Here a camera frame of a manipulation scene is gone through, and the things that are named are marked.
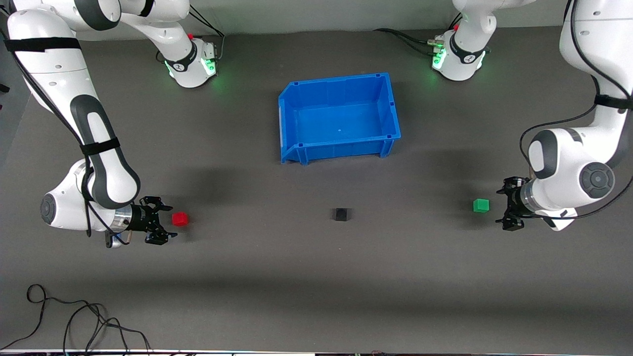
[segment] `gray table surface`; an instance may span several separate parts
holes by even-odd
[[[34,327],[25,291],[41,283],[104,303],[154,348],[630,355],[631,195],[559,233],[494,223],[505,209],[495,190],[527,171],[521,131],[591,104],[591,80],[562,60],[559,32],[498,30],[462,83],[388,34],[236,35],[219,76],[191,90],[149,41],[83,43],[141,194],[191,224],[168,245],[137,235],[119,250],[45,225],[40,200],[80,153],[30,100],[0,175],[2,344]],[[392,79],[403,138],[391,156],[281,165],[281,90],[372,72]],[[632,167],[617,169],[617,189]],[[472,213],[475,198],[492,210]],[[335,207],[353,219],[334,222]],[[15,347],[60,347],[73,310],[51,304]],[[71,345],[83,347],[92,327],[80,316]],[[99,347],[120,347],[116,334]]]

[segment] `black strap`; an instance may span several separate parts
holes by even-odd
[[[145,0],[145,7],[143,7],[143,10],[141,10],[141,13],[139,13],[139,16],[147,17],[149,15],[149,12],[152,11],[153,6],[154,6],[154,0]]]
[[[105,142],[81,145],[79,146],[79,148],[81,148],[81,152],[83,152],[84,155],[92,156],[92,155],[98,155],[101,152],[105,152],[105,151],[108,151],[110,149],[117,148],[120,146],[121,144],[119,144],[118,138],[115,137]]]
[[[631,99],[617,99],[612,98],[609,95],[596,95],[594,104],[608,106],[616,109],[629,109],[633,110],[633,100]]]
[[[44,52],[55,48],[81,49],[79,41],[71,37],[43,37],[29,39],[4,40],[6,50],[9,52]]]

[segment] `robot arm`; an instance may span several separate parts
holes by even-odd
[[[70,27],[53,11],[37,8],[13,13],[8,30],[9,50],[59,110],[89,158],[94,169],[87,180],[90,196],[107,209],[128,205],[138,195],[140,180],[125,161]],[[53,110],[27,84],[38,102]]]
[[[60,229],[105,231],[107,247],[127,244],[122,231],[166,243],[177,234],[165,231],[158,212],[172,208],[152,196],[134,204],[139,177],[125,161],[75,33],[126,22],[154,42],[178,84],[200,86],[215,74],[215,50],[176,23],[187,16],[188,0],[14,0],[14,9],[7,48],[37,101],[71,130],[85,156],[45,195],[42,218]]]
[[[594,120],[587,127],[537,133],[529,146],[534,179],[508,178],[498,192],[508,195],[508,210],[498,221],[506,230],[520,229],[521,218],[530,216],[542,217],[555,231],[565,228],[577,217],[575,208],[611,193],[613,168],[626,150],[633,3],[575,0],[569,8],[560,49],[569,64],[596,79]]]
[[[447,44],[437,54],[432,68],[450,80],[467,80],[481,67],[484,49],[497,28],[493,11],[517,8],[536,0],[453,0],[463,15],[459,30],[448,29],[435,42]]]

